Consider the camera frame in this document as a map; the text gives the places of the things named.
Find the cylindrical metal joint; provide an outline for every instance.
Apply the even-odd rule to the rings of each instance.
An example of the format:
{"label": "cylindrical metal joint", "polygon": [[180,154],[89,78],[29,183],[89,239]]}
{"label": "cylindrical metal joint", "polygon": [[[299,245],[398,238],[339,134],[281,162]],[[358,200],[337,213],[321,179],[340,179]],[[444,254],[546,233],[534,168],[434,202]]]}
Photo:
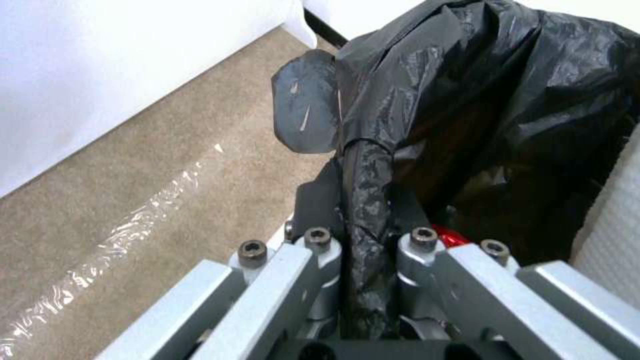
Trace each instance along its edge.
{"label": "cylindrical metal joint", "polygon": [[335,316],[339,305],[340,259],[342,246],[325,227],[311,227],[296,241],[296,246],[310,249],[318,258],[318,276],[323,285],[309,314],[308,322],[324,321]]}
{"label": "cylindrical metal joint", "polygon": [[329,250],[331,244],[331,234],[325,227],[311,227],[305,231],[305,247],[316,255],[320,255]]}
{"label": "cylindrical metal joint", "polygon": [[[432,229],[418,227],[410,233],[400,237],[396,253],[396,271],[399,284],[399,307],[402,315],[414,320],[423,318],[445,319],[442,310],[432,298],[429,287],[418,284],[417,272],[422,267],[433,264],[436,254],[446,251],[442,241],[436,234],[431,235]],[[429,249],[430,242],[434,247]]]}
{"label": "cylindrical metal joint", "polygon": [[416,227],[411,231],[411,245],[424,252],[432,252],[438,243],[438,234],[428,227]]}
{"label": "cylindrical metal joint", "polygon": [[507,262],[509,261],[509,257],[511,256],[511,252],[509,251],[507,245],[498,240],[485,239],[480,242],[480,248],[487,255],[495,259],[498,264],[507,266]]}
{"label": "cylindrical metal joint", "polygon": [[259,268],[267,261],[267,247],[260,240],[248,240],[238,248],[240,265],[248,268]]}

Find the gray metal bar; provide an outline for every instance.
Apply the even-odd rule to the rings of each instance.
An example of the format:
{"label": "gray metal bar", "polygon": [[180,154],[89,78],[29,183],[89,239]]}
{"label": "gray metal bar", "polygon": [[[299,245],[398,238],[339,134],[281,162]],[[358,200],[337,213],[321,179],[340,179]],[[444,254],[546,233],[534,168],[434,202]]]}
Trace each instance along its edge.
{"label": "gray metal bar", "polygon": [[182,359],[243,290],[240,272],[203,260],[97,359]]}
{"label": "gray metal bar", "polygon": [[615,359],[477,245],[439,252],[416,281],[465,337],[500,334],[526,359]]}
{"label": "gray metal bar", "polygon": [[192,359],[266,358],[279,338],[295,337],[322,281],[311,250],[282,244]]}
{"label": "gray metal bar", "polygon": [[622,359],[640,359],[640,312],[562,261],[516,275],[549,304]]}

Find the black trash bag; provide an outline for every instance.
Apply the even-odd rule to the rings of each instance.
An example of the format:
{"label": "black trash bag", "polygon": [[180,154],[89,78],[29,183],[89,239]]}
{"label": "black trash bag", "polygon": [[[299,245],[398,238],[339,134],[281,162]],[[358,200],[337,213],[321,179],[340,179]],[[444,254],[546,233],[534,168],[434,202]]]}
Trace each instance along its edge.
{"label": "black trash bag", "polygon": [[432,222],[501,240],[523,264],[566,259],[638,120],[638,34],[508,0],[428,1],[324,66],[338,98],[297,107],[339,111],[325,127],[337,119],[348,338],[396,333],[391,184]]}

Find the clear plastic wrap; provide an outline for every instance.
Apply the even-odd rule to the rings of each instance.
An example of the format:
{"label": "clear plastic wrap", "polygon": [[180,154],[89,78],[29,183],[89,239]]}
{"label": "clear plastic wrap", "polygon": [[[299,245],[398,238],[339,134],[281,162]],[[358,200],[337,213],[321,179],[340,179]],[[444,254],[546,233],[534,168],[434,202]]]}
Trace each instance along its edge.
{"label": "clear plastic wrap", "polygon": [[108,237],[97,245],[93,254],[82,265],[67,271],[58,283],[52,284],[33,306],[23,310],[16,319],[3,324],[0,335],[0,359],[16,358],[22,347],[38,334],[54,316],[62,311],[114,266],[125,261],[129,251],[147,241],[154,227],[176,212],[183,197],[198,189],[198,176],[202,164],[196,162],[171,180],[162,190],[151,196],[138,209],[122,219],[110,230]]}

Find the white wall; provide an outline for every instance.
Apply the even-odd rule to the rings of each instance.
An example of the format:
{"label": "white wall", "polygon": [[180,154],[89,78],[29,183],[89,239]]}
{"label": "white wall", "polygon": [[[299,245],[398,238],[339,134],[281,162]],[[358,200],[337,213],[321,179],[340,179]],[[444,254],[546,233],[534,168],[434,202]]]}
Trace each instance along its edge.
{"label": "white wall", "polygon": [[0,197],[282,24],[296,4],[0,0]]}

